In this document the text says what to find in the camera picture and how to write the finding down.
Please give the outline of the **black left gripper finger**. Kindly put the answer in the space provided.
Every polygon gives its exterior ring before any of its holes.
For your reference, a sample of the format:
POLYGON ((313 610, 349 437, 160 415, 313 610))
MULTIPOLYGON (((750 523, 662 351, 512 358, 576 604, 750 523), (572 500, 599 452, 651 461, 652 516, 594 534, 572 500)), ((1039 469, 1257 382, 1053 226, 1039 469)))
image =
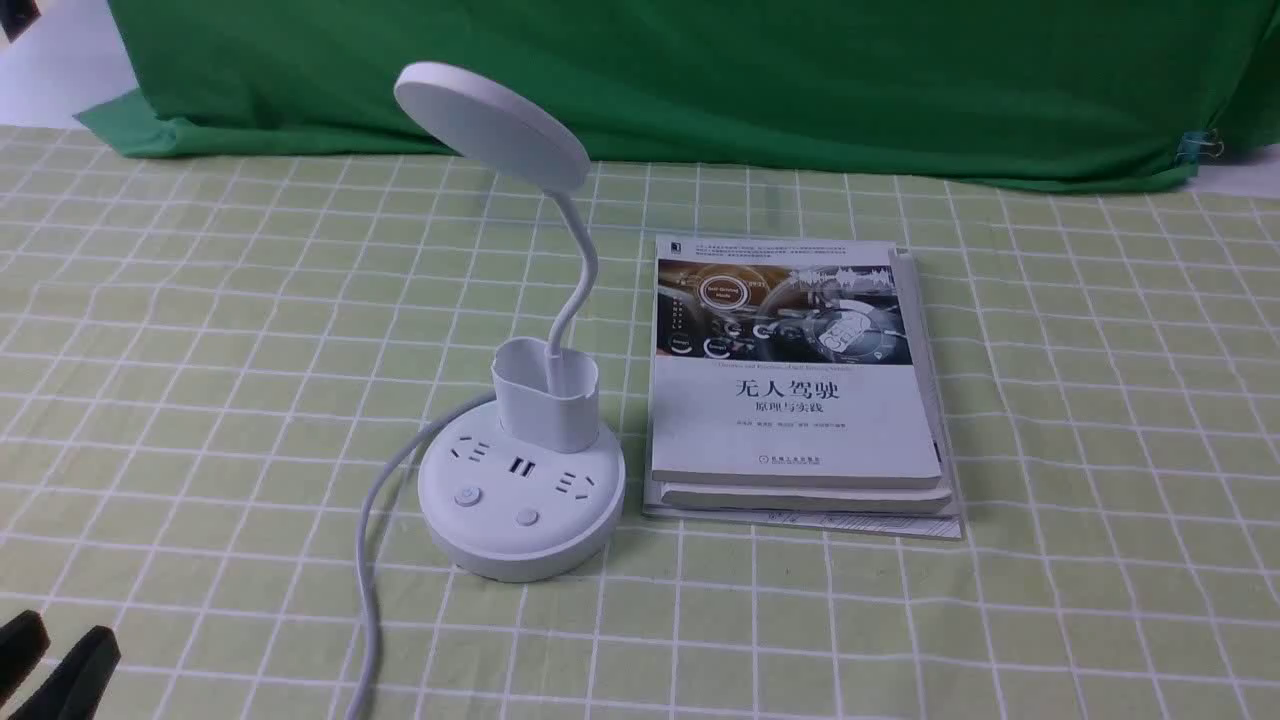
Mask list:
POLYGON ((1 628, 0 694, 10 700, 50 646, 49 632, 40 612, 23 610, 1 628))

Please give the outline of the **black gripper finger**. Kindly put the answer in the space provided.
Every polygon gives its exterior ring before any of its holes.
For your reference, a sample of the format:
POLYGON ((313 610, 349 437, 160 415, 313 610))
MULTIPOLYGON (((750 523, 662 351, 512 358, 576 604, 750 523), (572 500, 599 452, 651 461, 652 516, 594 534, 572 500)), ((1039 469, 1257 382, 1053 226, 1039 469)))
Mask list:
POLYGON ((122 652, 114 630, 87 630, 10 719, 92 719, 122 652))

